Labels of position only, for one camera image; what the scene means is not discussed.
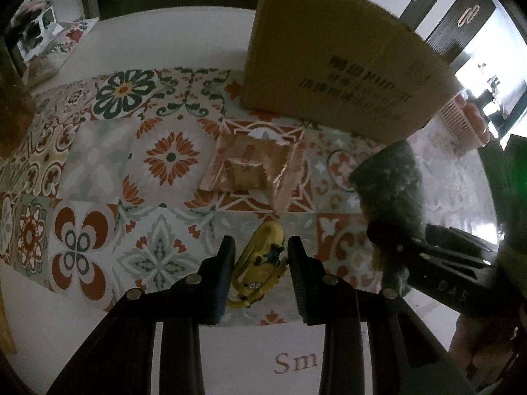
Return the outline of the patterned tile tablecloth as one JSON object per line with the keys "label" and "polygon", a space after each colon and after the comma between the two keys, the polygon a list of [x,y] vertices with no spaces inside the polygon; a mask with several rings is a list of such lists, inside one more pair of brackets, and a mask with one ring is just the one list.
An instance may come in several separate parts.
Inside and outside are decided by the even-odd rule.
{"label": "patterned tile tablecloth", "polygon": [[[52,293],[108,309],[129,288],[165,290],[225,235],[243,249],[280,223],[353,287],[382,272],[348,180],[380,144],[240,107],[242,73],[130,69],[30,94],[35,116],[1,159],[1,262]],[[199,188],[223,134],[306,143],[302,176],[278,214],[257,190]]]}

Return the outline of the white basket of oranges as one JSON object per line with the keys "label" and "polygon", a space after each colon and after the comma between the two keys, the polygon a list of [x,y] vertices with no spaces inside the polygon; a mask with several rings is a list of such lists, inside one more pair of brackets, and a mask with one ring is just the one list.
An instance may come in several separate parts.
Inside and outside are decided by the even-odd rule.
{"label": "white basket of oranges", "polygon": [[438,115],[461,150],[472,151],[489,142],[488,123],[479,108],[464,99],[463,93],[445,104]]}

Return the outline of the dark green fuzzy pouch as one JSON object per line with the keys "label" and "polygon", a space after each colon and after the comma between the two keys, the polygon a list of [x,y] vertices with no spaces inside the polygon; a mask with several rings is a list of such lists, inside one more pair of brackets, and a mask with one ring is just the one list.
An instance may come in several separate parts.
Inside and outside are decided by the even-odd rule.
{"label": "dark green fuzzy pouch", "polygon": [[423,177],[408,141],[399,140],[360,163],[348,176],[367,220],[366,234],[376,248],[374,267],[380,286],[409,293],[407,242],[425,238]]}

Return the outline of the yellow banana plush toy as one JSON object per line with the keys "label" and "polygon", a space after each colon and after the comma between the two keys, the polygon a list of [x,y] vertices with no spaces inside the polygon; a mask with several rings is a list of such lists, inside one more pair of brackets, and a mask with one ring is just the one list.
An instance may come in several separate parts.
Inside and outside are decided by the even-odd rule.
{"label": "yellow banana plush toy", "polygon": [[280,281],[288,269],[285,232],[276,221],[262,223],[253,233],[232,273],[231,286],[236,291],[228,299],[230,308],[249,308],[260,301]]}

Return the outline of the glass vase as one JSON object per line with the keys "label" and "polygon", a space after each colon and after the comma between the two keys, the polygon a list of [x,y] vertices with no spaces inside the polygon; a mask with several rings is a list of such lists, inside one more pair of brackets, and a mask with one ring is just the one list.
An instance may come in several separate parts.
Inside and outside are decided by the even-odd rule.
{"label": "glass vase", "polygon": [[0,156],[6,160],[26,136],[36,105],[1,39]]}

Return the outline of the copper foil snack packet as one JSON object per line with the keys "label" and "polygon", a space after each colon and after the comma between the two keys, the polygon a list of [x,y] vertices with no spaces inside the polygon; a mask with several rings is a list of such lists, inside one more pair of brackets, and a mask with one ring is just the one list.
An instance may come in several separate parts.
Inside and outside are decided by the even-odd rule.
{"label": "copper foil snack packet", "polygon": [[302,176],[305,149],[303,139],[281,144],[269,138],[223,134],[215,143],[199,188],[219,193],[257,190],[281,214],[288,209]]}

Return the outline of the brown cardboard box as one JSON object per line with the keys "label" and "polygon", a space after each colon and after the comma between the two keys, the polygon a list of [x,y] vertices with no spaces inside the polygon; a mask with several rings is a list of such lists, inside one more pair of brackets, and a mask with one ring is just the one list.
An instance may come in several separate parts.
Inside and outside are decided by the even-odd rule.
{"label": "brown cardboard box", "polygon": [[240,103],[389,145],[461,89],[439,54],[367,0],[259,0]]}

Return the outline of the white shoe rack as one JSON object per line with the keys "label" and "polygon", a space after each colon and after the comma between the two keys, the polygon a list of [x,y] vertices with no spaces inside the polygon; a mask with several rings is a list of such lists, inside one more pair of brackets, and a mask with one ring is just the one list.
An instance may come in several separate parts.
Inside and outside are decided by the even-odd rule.
{"label": "white shoe rack", "polygon": [[15,27],[17,47],[25,59],[62,30],[62,26],[56,20],[54,6],[49,4],[19,15]]}

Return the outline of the dark chair right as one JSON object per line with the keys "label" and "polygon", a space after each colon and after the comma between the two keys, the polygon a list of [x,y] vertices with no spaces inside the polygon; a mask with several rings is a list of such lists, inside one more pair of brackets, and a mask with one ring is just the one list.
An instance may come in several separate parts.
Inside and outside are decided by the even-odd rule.
{"label": "dark chair right", "polygon": [[504,241],[513,250],[526,254],[526,138],[512,135],[506,148],[490,141],[479,155]]}

